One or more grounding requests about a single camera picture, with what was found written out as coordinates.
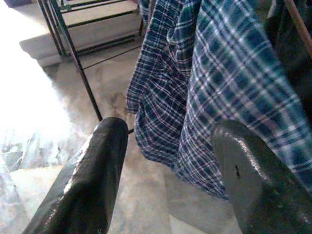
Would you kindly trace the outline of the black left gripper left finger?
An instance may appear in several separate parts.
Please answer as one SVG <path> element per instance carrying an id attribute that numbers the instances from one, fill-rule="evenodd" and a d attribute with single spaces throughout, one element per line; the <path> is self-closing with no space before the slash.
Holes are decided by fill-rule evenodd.
<path id="1" fill-rule="evenodd" d="M 102 120 L 61 169 L 25 234 L 106 234 L 127 149 L 127 124 Z"/>

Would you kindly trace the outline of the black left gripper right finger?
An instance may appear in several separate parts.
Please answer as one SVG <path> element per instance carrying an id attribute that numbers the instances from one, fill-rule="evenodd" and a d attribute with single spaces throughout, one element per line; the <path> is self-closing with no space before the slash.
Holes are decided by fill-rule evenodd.
<path id="1" fill-rule="evenodd" d="M 223 120 L 211 142 L 242 233 L 311 233 L 311 195 L 260 137 Z"/>

